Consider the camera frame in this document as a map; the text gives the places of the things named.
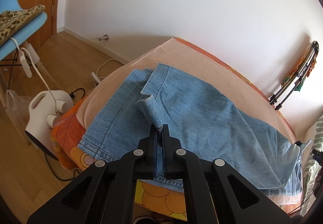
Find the white appliance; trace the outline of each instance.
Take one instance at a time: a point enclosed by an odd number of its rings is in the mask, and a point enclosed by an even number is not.
[[[62,90],[40,92],[29,104],[29,122],[26,134],[43,152],[56,159],[51,131],[59,118],[73,107],[72,98]]]

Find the blue chair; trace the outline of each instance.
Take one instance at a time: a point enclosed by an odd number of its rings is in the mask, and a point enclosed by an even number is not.
[[[0,0],[0,13],[3,11],[17,11],[22,10],[18,0]],[[19,45],[26,41],[33,33],[35,33],[47,20],[47,14],[41,13],[22,29],[17,31],[12,37],[15,38]],[[16,49],[15,43],[9,39],[2,46],[0,46],[0,61]]]

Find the leopard print fabric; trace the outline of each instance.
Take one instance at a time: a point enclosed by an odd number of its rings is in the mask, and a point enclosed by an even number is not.
[[[44,5],[36,5],[27,10],[2,12],[0,14],[0,46],[44,10]]]

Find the baseboard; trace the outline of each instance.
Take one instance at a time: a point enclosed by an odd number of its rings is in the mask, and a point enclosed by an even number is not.
[[[56,32],[57,33],[60,33],[60,32],[63,32],[64,31],[64,26],[60,27],[60,28],[57,28]]]
[[[70,35],[80,39],[81,41],[89,44],[90,46],[93,46],[94,48],[96,48],[97,50],[101,51],[102,53],[120,61],[121,63],[123,63],[124,65],[129,63],[129,61],[125,60],[124,58],[122,58],[121,56],[115,54],[115,53],[112,53],[111,51],[109,51],[108,49],[104,48],[103,46],[100,46],[99,44],[95,43],[95,42],[92,42],[91,40],[81,36],[80,34],[78,33],[75,33],[73,32],[72,30],[66,28],[66,27],[63,27],[63,31],[69,33]]]

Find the denim fabric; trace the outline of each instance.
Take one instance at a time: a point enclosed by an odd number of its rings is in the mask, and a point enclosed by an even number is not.
[[[300,155],[306,145],[290,144],[269,124],[252,118],[212,85],[176,68],[134,70],[96,115],[78,147],[113,161],[137,148],[168,124],[170,134],[199,158],[222,158],[267,196],[299,194]],[[163,178],[158,148],[157,177],[147,181],[182,192],[180,180]]]

